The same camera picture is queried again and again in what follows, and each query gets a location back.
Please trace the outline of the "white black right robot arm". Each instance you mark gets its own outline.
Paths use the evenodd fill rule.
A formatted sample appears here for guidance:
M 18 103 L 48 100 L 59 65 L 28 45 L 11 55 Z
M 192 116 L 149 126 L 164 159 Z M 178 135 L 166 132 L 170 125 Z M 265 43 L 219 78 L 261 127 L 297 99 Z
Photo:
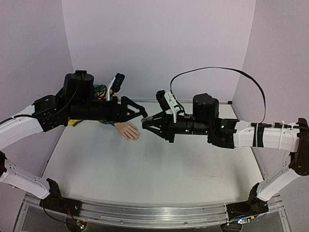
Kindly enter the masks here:
M 253 197 L 267 202 L 275 193 L 309 174 L 309 126 L 304 118 L 296 123 L 257 123 L 219 118 L 219 101 L 209 94 L 193 97 L 193 112 L 184 109 L 173 94 L 157 92 L 162 112 L 142 119 L 142 128 L 174 142 L 175 135 L 206 135 L 207 142 L 220 148 L 258 147 L 285 150 L 290 160 L 253 188 Z

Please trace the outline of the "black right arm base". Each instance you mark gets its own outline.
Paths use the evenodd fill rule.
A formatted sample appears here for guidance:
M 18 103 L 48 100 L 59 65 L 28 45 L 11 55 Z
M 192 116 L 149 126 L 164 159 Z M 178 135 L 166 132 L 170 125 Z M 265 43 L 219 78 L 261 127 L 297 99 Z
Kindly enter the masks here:
M 259 183 L 255 184 L 250 191 L 246 201 L 229 203 L 226 205 L 228 222 L 237 221 L 243 218 L 256 217 L 269 211 L 267 201 L 257 198 L 257 188 Z

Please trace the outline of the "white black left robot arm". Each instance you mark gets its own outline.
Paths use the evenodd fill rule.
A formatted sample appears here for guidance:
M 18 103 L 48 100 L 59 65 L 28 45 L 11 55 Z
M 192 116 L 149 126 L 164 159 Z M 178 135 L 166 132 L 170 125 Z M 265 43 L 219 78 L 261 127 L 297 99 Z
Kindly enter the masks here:
M 0 147 L 4 149 L 24 138 L 67 126 L 69 120 L 92 120 L 125 123 L 139 116 L 147 117 L 143 106 L 126 96 L 115 96 L 125 79 L 117 73 L 106 87 L 105 96 L 95 97 L 94 77 L 86 70 L 65 76 L 56 95 L 36 100 L 18 114 L 0 123 Z

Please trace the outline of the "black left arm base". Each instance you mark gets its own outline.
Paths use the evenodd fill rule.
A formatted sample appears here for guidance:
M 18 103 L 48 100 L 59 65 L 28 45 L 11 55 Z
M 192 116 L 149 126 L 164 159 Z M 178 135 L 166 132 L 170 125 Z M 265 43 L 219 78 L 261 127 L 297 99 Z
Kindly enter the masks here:
M 79 216 L 82 208 L 82 202 L 72 198 L 63 197 L 58 183 L 48 178 L 49 185 L 47 197 L 40 200 L 40 207 L 54 212 Z

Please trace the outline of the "glitter nail polish bottle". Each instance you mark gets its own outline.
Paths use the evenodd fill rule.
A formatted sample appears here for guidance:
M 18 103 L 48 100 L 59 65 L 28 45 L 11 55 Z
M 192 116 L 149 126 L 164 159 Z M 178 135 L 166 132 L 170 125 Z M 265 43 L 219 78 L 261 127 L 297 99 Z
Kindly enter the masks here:
M 153 120 L 154 120 L 154 117 L 153 117 L 153 116 L 148 116 L 148 117 L 142 118 L 142 119 L 141 119 L 141 123 L 142 123 L 142 124 L 145 124 L 145 123 L 152 122 Z

